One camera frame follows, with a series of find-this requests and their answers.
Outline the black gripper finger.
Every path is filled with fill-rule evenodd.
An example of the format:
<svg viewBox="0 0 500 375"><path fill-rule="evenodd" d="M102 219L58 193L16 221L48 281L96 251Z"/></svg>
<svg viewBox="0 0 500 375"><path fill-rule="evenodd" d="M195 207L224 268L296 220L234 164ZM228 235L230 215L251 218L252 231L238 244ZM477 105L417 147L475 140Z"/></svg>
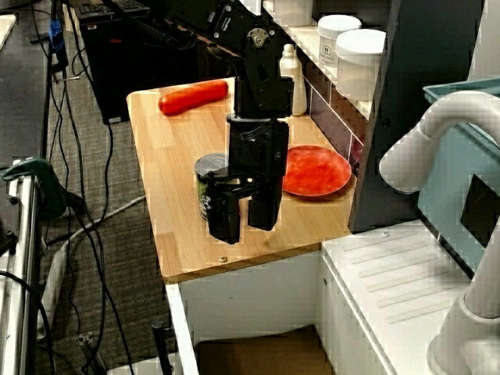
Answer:
<svg viewBox="0 0 500 375"><path fill-rule="evenodd" d="M239 199L232 190L208 184L205 190L205 210L211 236L229 245L239 242Z"/></svg>
<svg viewBox="0 0 500 375"><path fill-rule="evenodd" d="M270 231L277 222L282 197L282 183L264 184L248 202L248 225Z"/></svg>

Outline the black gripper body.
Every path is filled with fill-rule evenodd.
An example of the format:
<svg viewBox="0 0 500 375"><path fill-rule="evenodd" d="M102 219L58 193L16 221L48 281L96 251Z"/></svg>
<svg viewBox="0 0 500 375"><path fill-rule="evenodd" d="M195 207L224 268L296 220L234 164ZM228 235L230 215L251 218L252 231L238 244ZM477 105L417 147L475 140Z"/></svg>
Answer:
<svg viewBox="0 0 500 375"><path fill-rule="evenodd" d="M286 173L289 126L276 118L228 116L228 165L208 173L207 194L280 196Z"/></svg>

